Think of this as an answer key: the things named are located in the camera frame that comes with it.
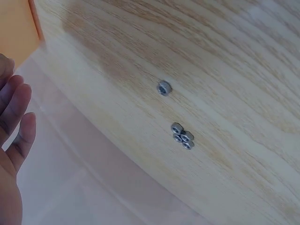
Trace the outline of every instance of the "wood grain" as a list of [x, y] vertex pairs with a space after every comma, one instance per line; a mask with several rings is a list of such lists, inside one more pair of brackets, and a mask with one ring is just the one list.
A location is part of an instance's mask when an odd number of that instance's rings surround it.
[[33, 59], [142, 169], [216, 225], [300, 224], [298, 0], [35, 3]]

